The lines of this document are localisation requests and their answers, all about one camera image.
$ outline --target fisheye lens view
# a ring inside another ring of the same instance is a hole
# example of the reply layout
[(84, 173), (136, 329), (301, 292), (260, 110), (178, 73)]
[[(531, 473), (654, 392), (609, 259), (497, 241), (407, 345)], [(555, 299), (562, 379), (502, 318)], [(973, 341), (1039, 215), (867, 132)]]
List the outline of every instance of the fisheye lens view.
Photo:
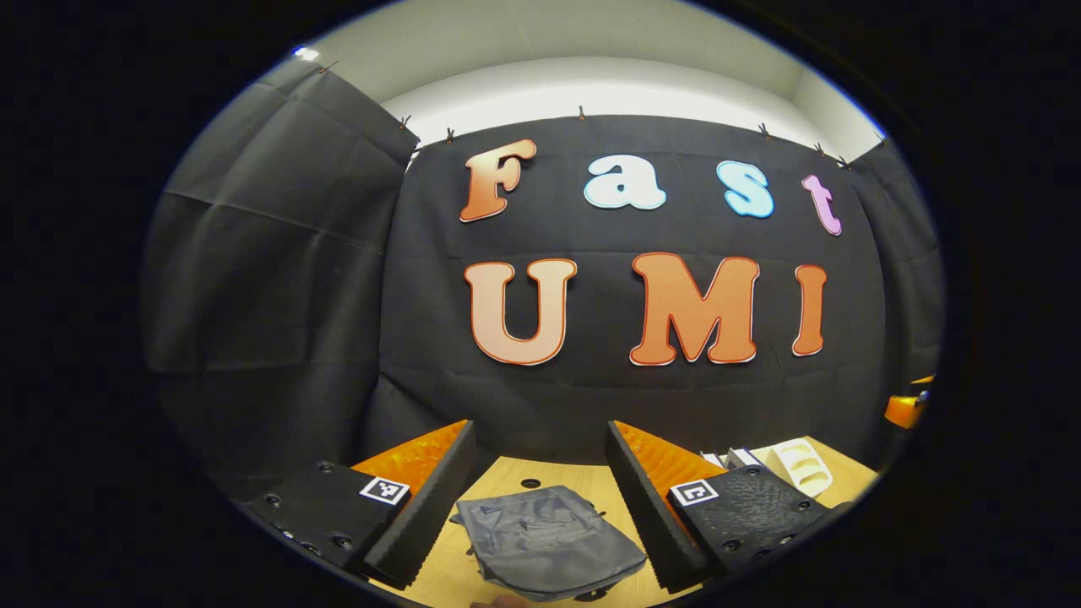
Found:
[(387, 3), (191, 142), (146, 361), (229, 508), (359, 595), (689, 605), (799, 559), (934, 407), (908, 167), (694, 3)]

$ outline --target table surface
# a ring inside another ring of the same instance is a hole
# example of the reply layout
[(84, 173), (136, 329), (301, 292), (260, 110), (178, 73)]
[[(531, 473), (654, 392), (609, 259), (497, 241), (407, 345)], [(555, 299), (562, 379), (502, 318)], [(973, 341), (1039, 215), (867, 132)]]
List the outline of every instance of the table surface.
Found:
[[(870, 468), (829, 446), (811, 437), (804, 438), (818, 452), (833, 476), (833, 483), (816, 499), (823, 505), (832, 507), (854, 500), (877, 477)], [(640, 548), (642, 547), (638, 530), (608, 466), (555, 464), (501, 457), (461, 498), (472, 500), (524, 492), (526, 488), (523, 488), (521, 483), (528, 478), (539, 480), (542, 487), (566, 486), (574, 490), (592, 502), (598, 512), (605, 512), (604, 519), (635, 541)], [(469, 546), (469, 536), (465, 527), (448, 521), (443, 525), (431, 553), (428, 554), (424, 567), (412, 585), (404, 591), (398, 591), (378, 582), (373, 581), (373, 584), (431, 608), (468, 608), (472, 602), (491, 603), (497, 595), (512, 595), (513, 592), (481, 578), (477, 558), (466, 554)], [(693, 593), (698, 589), (700, 585), (669, 594), (657, 585), (653, 565), (646, 559), (644, 568), (619, 581), (608, 595), (589, 603), (588, 606), (644, 608)], [(543, 606), (582, 608), (586, 604), (568, 598), (545, 603)]]

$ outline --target white 3d printed part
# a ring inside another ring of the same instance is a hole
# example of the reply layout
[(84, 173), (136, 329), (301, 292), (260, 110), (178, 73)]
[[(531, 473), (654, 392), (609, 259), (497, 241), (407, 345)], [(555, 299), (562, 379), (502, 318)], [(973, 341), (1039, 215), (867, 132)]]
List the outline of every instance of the white 3d printed part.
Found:
[(765, 454), (765, 466), (811, 498), (817, 497), (833, 483), (833, 475), (806, 439), (772, 446)]

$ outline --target orange letter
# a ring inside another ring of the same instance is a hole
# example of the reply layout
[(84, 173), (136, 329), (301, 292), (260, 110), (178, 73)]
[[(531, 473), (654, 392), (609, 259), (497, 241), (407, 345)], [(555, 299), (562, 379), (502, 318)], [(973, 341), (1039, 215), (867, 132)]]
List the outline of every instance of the orange letter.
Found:
[(537, 333), (518, 340), (507, 333), (506, 286), (515, 268), (502, 262), (466, 268), (472, 286), (473, 341), (485, 355), (505, 364), (535, 366), (559, 354), (566, 334), (566, 281), (578, 273), (570, 260), (537, 260), (525, 274), (537, 281)]
[(742, 364), (755, 358), (750, 330), (758, 264), (753, 260), (721, 261), (705, 298), (679, 255), (643, 253), (631, 266), (645, 279), (645, 325), (642, 343), (630, 352), (631, 362), (667, 366), (676, 360), (676, 349), (668, 344), (669, 323), (676, 326), (689, 361), (698, 359), (718, 323), (717, 341), (709, 348), (710, 361)]
[[(533, 158), (536, 153), (537, 145), (532, 140), (521, 140), (467, 160), (469, 200), (458, 217), (463, 222), (473, 222), (506, 209), (507, 199), (499, 198), (498, 185), (503, 184), (503, 189), (508, 193), (518, 187), (518, 179), (522, 176), (522, 163), (515, 157)], [(499, 161), (504, 158), (507, 158), (507, 161), (499, 167)]]
[(806, 357), (822, 351), (822, 286), (826, 285), (826, 270), (804, 264), (796, 268), (796, 280), (803, 291), (803, 312), (800, 313), (800, 334), (792, 342), (792, 354)]

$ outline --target white wall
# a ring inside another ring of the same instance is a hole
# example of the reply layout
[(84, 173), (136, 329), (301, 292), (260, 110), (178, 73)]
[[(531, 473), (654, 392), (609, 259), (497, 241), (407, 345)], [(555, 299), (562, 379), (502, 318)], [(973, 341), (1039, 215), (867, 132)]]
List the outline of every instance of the white wall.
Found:
[(878, 124), (844, 93), (812, 69), (804, 69), (792, 103), (819, 130), (828, 133), (836, 154), (853, 160), (879, 143), (876, 132), (886, 136)]
[(808, 147), (832, 141), (790, 101), (683, 66), (622, 57), (557, 57), (505, 64), (439, 80), (383, 103), (421, 145), (529, 120), (589, 115), (691, 118), (758, 130)]

